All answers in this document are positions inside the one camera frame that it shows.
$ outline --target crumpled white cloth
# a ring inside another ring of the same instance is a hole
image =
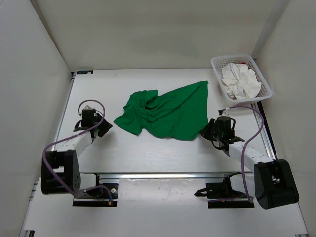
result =
[[[246,64],[229,63],[222,68],[224,88],[231,99],[254,98],[261,89],[255,72]]]

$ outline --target white wall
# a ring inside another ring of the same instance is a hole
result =
[[[18,236],[71,74],[28,0],[0,6],[0,236]]]
[[[258,60],[274,93],[263,106],[279,158],[290,162],[316,236],[316,1],[292,0]]]
[[[37,0],[71,70],[207,68],[251,54],[275,0]]]

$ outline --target green cloth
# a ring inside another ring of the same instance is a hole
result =
[[[207,84],[201,81],[161,96],[157,90],[135,92],[114,123],[135,135],[145,128],[158,138],[193,140],[208,123]]]

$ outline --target white table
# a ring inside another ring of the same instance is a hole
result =
[[[208,118],[216,118],[225,105],[211,69],[95,70],[76,75],[59,138],[71,135],[80,120],[78,104],[85,99],[101,101],[106,120],[113,123],[135,91],[157,89],[161,95],[203,80],[209,82]],[[89,105],[101,110],[97,104]],[[237,136],[248,139],[257,131],[252,111],[235,109],[230,116],[236,119]],[[251,145],[264,154],[269,150],[260,136]],[[207,209],[207,200],[193,195],[205,187],[203,177],[240,171],[240,163],[200,136],[185,142],[158,139],[143,130],[137,137],[114,124],[82,153],[79,167],[82,173],[105,173],[104,177],[160,179],[120,179],[116,208],[72,207],[70,194],[43,195],[38,185],[24,225],[25,230],[35,231],[34,237],[294,237],[307,233],[297,204],[272,210],[263,210],[256,202],[252,209]]]

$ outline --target laundry basket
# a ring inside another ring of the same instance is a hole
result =
[[[222,68],[226,66],[229,63],[246,63],[249,68],[251,68],[255,74],[258,82],[261,82],[261,90],[258,93],[257,97],[255,98],[246,98],[246,99],[239,99],[239,100],[233,100],[229,98],[227,95],[225,88],[222,83]],[[228,107],[234,106],[234,105],[242,105],[242,104],[250,104],[250,103],[256,103],[264,99],[268,99],[272,96],[272,91],[270,90],[265,78],[261,74],[258,66],[253,61],[252,57],[250,57],[247,54],[236,54],[236,55],[227,55],[227,56],[219,56],[214,57],[211,59],[211,64],[213,67],[213,70],[215,72],[217,81],[219,83],[219,86],[221,88],[222,94],[226,100],[226,104]]]

